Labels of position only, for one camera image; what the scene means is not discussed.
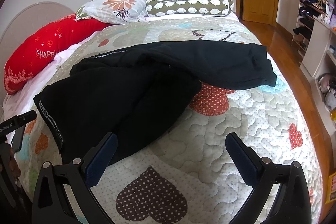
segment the screw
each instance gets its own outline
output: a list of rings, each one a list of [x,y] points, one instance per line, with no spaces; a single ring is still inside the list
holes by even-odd
[[[269,164],[271,162],[271,160],[269,158],[267,158],[267,157],[263,157],[261,160],[265,164]]]
[[[293,161],[293,165],[296,167],[296,168],[300,168],[301,164],[297,161]]]
[[[82,161],[82,160],[81,160],[80,158],[75,158],[75,159],[72,161],[72,163],[77,165],[77,164],[80,164],[81,161]]]
[[[43,168],[48,168],[50,166],[50,162],[46,161],[43,163]]]

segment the floral pillow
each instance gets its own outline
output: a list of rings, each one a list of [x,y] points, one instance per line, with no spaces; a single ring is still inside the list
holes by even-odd
[[[146,11],[150,17],[172,14],[197,14],[227,16],[232,12],[232,0],[147,0]]]
[[[146,0],[92,0],[76,13],[76,19],[93,17],[105,23],[136,22],[146,15]]]

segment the green sheep print pillow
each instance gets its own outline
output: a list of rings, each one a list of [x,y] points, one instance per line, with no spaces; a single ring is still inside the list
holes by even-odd
[[[172,14],[227,16],[232,12],[232,0],[147,0],[146,11],[150,17]]]

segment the heart pattern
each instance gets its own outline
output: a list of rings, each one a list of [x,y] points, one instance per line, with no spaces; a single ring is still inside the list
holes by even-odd
[[[195,95],[189,107],[205,116],[218,116],[229,109],[226,95],[234,92],[202,82],[201,91]]]
[[[105,46],[107,43],[109,43],[110,41],[108,39],[104,39],[102,42],[100,42],[100,44],[98,45],[98,47],[102,47]]]
[[[291,123],[289,125],[289,141],[291,142],[291,150],[303,145],[302,134],[297,130],[296,125]]]
[[[126,220],[141,221],[152,217],[162,224],[180,221],[188,210],[185,197],[152,166],[118,194],[115,206]]]
[[[43,133],[41,133],[35,145],[35,154],[38,155],[39,153],[41,153],[42,150],[46,150],[48,148],[48,144],[49,144],[48,137]]]
[[[29,135],[29,134],[32,132],[35,123],[36,123],[36,119],[33,120],[33,121],[31,121],[30,123],[27,124],[27,126],[26,126],[26,128],[25,128],[25,133],[24,133],[25,135],[26,135],[26,134]]]
[[[313,205],[313,203],[314,203],[314,189],[313,189],[313,187],[311,187],[310,190],[309,190],[309,200],[310,200],[310,205]]]

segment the pillowcase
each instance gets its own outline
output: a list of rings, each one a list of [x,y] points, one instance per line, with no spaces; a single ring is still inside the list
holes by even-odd
[[[147,0],[146,11],[150,17],[172,14],[197,14],[227,16],[232,12],[232,0]]]
[[[125,24],[146,15],[146,0],[92,0],[82,7],[77,20],[89,16],[101,22]]]
[[[76,12],[76,20],[92,18],[86,12],[83,12],[84,7],[85,5],[81,6]]]
[[[76,15],[72,14],[42,27],[8,59],[4,74],[5,90],[9,95],[21,90],[30,78],[54,59],[56,53],[110,25],[94,18],[76,21]]]

